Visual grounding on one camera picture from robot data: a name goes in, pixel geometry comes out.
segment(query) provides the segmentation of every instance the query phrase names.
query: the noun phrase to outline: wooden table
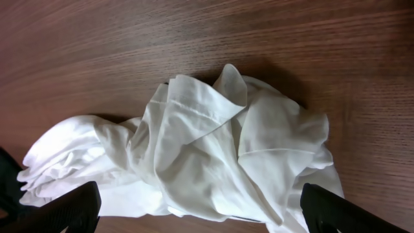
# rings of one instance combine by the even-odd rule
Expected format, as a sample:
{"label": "wooden table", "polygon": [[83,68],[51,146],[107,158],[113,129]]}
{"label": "wooden table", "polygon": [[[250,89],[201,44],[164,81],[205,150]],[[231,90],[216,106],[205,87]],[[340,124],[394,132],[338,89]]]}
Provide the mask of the wooden table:
{"label": "wooden table", "polygon": [[[65,118],[137,117],[159,83],[233,63],[327,113],[346,198],[414,231],[414,1],[2,0],[0,19],[0,145],[19,162]],[[146,216],[97,232],[266,228]]]}

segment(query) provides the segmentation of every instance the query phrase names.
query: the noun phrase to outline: white fabric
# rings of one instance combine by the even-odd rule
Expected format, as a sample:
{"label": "white fabric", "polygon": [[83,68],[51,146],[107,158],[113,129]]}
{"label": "white fabric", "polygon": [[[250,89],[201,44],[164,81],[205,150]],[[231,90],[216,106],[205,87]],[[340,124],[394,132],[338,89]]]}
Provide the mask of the white fabric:
{"label": "white fabric", "polygon": [[240,217],[271,232],[307,232],[303,184],[343,196],[323,145],[328,128],[325,115],[232,65],[213,87],[178,75],[158,87],[142,118],[75,116],[47,131],[23,161],[20,201],[42,206],[96,181],[101,216]]}

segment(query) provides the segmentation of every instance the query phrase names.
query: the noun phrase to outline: wood grain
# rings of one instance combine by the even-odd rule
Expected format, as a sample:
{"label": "wood grain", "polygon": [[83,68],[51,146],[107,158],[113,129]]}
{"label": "wood grain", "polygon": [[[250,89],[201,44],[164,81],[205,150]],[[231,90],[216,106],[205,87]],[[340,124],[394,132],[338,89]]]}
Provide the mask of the wood grain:
{"label": "wood grain", "polygon": [[[414,2],[0,2],[0,145],[18,161],[82,114],[140,116],[175,74],[225,63],[328,114],[348,200],[414,231]],[[97,232],[266,232],[173,216],[103,218]]]}

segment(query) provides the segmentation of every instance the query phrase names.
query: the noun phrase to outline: garment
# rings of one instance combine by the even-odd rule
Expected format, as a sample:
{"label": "garment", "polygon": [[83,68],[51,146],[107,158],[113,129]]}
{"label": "garment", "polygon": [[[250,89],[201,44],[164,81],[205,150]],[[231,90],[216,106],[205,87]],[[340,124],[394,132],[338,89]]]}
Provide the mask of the garment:
{"label": "garment", "polygon": [[343,196],[323,145],[328,130],[325,115],[233,65],[212,87],[178,75],[159,85],[142,118],[75,116],[47,131],[24,158],[20,201],[41,206],[96,181],[101,216],[231,217],[307,232],[303,184]]}

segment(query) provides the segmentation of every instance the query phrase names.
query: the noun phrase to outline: clothing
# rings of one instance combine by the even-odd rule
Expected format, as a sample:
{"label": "clothing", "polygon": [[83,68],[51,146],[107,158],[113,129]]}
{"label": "clothing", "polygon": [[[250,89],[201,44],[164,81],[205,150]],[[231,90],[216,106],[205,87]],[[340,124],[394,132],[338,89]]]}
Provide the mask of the clothing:
{"label": "clothing", "polygon": [[323,145],[328,130],[325,115],[232,65],[212,87],[178,75],[158,87],[142,118],[75,116],[47,131],[23,161],[20,201],[41,206],[96,181],[100,216],[232,217],[307,232],[304,183],[343,196]]}

